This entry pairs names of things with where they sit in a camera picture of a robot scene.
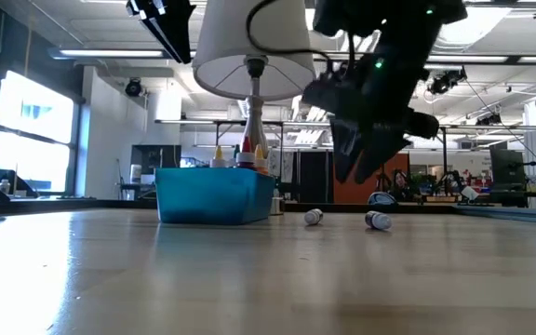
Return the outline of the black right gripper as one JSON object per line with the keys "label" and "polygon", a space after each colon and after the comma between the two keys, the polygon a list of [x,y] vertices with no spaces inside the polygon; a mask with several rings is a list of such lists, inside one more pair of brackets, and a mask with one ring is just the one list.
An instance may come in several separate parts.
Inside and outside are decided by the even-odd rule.
{"label": "black right gripper", "polygon": [[381,165],[411,142],[407,135],[432,139],[439,122],[407,105],[387,102],[382,95],[357,87],[358,75],[342,78],[323,73],[303,91],[301,101],[331,114],[334,175],[347,181],[360,155],[355,182],[364,183]]}

